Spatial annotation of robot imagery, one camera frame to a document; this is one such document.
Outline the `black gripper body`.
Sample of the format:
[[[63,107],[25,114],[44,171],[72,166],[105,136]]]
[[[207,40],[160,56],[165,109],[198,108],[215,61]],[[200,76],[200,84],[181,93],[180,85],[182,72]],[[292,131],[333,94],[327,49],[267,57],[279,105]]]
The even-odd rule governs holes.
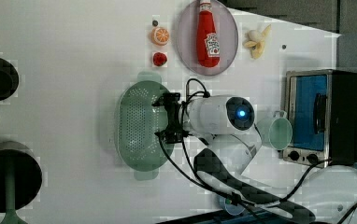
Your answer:
[[[166,144],[182,143],[185,135],[188,133],[182,127],[179,120],[180,112],[180,93],[166,92],[152,104],[154,107],[162,106],[167,113],[167,126],[156,133]]]

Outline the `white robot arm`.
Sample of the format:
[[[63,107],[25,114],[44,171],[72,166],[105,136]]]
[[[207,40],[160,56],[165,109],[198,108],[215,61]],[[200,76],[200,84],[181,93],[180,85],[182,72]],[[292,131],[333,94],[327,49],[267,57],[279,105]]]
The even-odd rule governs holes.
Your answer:
[[[152,104],[167,112],[167,126],[155,135],[161,149],[182,144],[190,135],[206,145],[187,160],[191,182],[247,210],[261,208],[297,224],[316,220],[308,208],[290,200],[295,189],[280,197],[241,175],[261,146],[254,107],[247,99],[207,92],[198,99],[191,95],[181,102],[179,98],[177,92],[164,93]]]

